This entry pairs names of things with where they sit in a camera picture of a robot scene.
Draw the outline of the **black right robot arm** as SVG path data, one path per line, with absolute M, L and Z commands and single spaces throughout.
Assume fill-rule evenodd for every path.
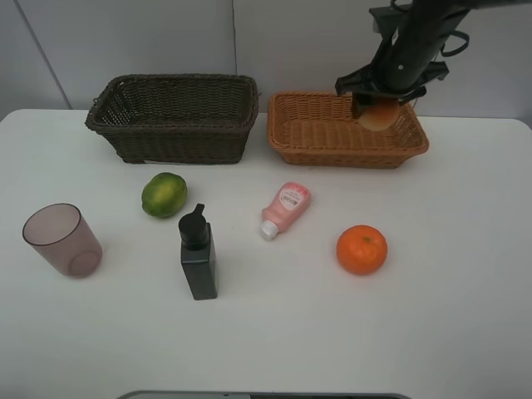
M 476 9 L 512 7 L 522 1 L 510 0 L 416 0 L 406 5 L 389 2 L 373 7 L 374 31 L 381 42 L 371 62 L 336 80 L 339 96 L 352 94 L 352 116 L 385 100 L 404 106 L 426 94 L 426 85 L 442 81 L 449 74 L 437 56 L 453 57 L 463 52 L 470 37 L 457 30 L 461 21 Z

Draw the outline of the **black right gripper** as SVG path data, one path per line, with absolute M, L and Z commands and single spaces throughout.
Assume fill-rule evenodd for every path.
M 384 37 L 372 61 L 359 70 L 339 77 L 339 96 L 352 94 L 352 117 L 359 119 L 382 99 L 405 104 L 426 94 L 426 85 L 444 80 L 449 69 L 432 58 L 440 51 L 438 32 L 422 26 L 404 26 L 397 36 Z

